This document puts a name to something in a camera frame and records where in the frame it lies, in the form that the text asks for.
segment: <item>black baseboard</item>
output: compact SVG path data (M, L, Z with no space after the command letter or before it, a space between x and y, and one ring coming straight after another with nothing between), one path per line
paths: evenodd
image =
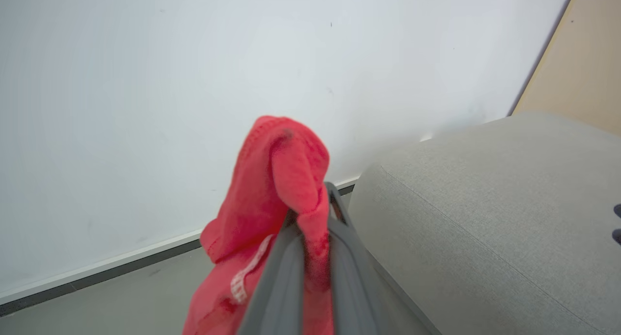
M344 196L346 194L351 193L351 191L353 191L353 185L339 189L339 194ZM151 256L140 258L139 260L128 262L127 264L124 264L124 265L121 265L115 268L107 269L100 273L89 275L88 277L84 277L82 279L78 279L76 281L63 284L61 286L57 286L52 289L41 291L40 293L29 295L27 297L20 298L12 302L7 302L5 304L0 304L0 317L10 315L11 313L15 313L19 311L20 309L34 306L35 304L46 302L53 298L61 297L62 295L73 293L80 289L84 289L87 286L105 282L106 280L116 278L120 275L124 275L131 271L135 271L136 269L140 269L140 268L143 268L149 265L156 264L158 262L166 260L167 258L175 257L182 253L186 253L188 251L198 249L199 247L200 247L199 240L193 240L192 242L182 244L178 247L170 248L168 250L155 253Z

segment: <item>red fabric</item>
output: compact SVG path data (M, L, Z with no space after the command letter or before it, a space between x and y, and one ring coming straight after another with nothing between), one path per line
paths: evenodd
M218 216L200 235L215 267L192 297L183 335L235 333L289 207L298 213L306 246L304 333L333 333L323 183L328 163L323 143L301 123L276 117L255 122Z

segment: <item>gray upholstery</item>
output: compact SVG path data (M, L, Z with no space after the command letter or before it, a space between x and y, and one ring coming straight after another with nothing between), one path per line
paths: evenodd
M361 240L443 335L621 334L621 138L521 114L367 169Z

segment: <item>white baseboard trim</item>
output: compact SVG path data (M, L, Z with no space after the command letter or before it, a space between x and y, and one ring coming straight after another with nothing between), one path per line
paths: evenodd
M358 176L356 176L356 177L352 177L352 178L350 178L349 180L344 180L344 181L341 181L341 182L336 182L336 183L334 184L334 186L335 186L337 189L343 189L343 188L345 188L345 187L353 186L353 185L355 185L355 184L356 184L356 181L358 180L358 178L360 178L360 175L358 175Z
M0 293L0 304L5 304L7 302L18 300L20 298L28 297L30 295L40 293L41 291L74 282L78 279L89 277L107 269L115 268L117 266L139 260L140 258L151 256L153 254L172 249L182 244L192 242L193 240L197 240L198 238L200 238L201 232L202 229L199 229L197 231L179 235L178 237L164 240L163 242L151 244L150 246L141 249L137 249L128 253L123 253L115 257L107 258L106 260L97 262L96 264L91 264L90 266L74 269L72 271L55 275L54 277L40 280L39 282L34 282L31 284L20 286L18 288L7 290L3 293Z

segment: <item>baseboard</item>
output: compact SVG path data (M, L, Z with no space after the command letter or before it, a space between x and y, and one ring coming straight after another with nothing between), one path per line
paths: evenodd
M351 193L359 176L336 184L341 195ZM90 266L74 269L39 282L0 293L0 317L52 298L84 289L136 269L200 247L202 229L123 253Z

